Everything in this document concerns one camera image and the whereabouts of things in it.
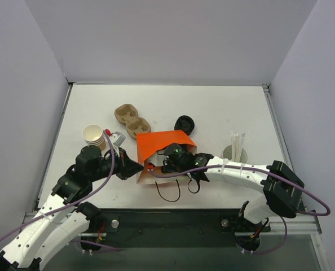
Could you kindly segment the orange paper bag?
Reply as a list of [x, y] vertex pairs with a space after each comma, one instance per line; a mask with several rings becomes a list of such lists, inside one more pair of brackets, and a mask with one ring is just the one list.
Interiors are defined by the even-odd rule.
[[193, 154], [197, 151], [197, 146], [181, 130], [171, 130], [164, 132], [152, 132], [147, 134], [138, 134], [136, 138], [138, 162], [144, 166], [142, 172], [138, 173], [136, 177], [136, 184], [139, 186], [152, 187], [157, 189], [159, 196], [161, 195], [160, 185], [173, 185], [178, 189], [178, 199], [181, 196], [181, 189], [179, 181], [185, 180], [185, 177], [170, 177], [170, 178], [156, 178], [150, 174], [152, 169], [155, 174], [161, 174], [161, 168], [154, 167], [147, 159], [153, 154], [163, 155], [166, 147], [172, 143], [188, 144], [189, 150]]

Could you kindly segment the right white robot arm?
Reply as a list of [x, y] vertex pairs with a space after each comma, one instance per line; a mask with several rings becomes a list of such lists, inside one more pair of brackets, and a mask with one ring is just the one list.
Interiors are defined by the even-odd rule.
[[189, 175], [200, 183], [221, 182], [261, 193], [256, 200], [247, 200], [237, 216], [238, 226], [250, 230], [271, 216], [295, 218], [304, 183], [283, 162], [272, 165], [248, 165], [211, 154], [193, 154], [186, 147], [173, 143], [163, 150], [162, 173]]

